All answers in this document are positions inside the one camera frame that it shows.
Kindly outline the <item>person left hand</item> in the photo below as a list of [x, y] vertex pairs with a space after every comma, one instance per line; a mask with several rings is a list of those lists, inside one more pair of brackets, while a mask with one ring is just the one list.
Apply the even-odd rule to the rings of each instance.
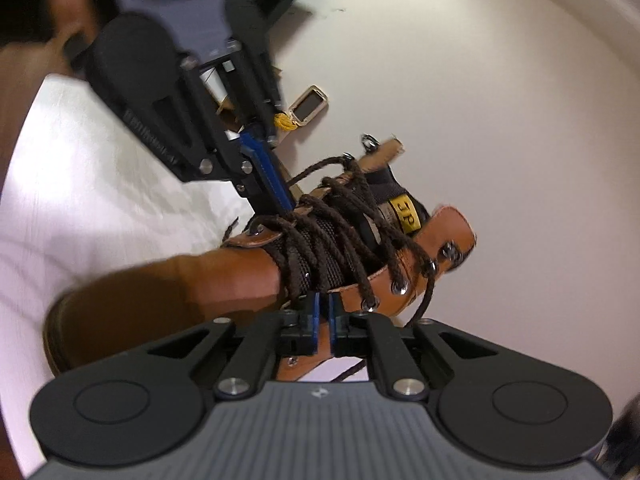
[[39, 84], [50, 74], [70, 76], [66, 42], [87, 42], [99, 30], [91, 0], [1, 0], [1, 84]]

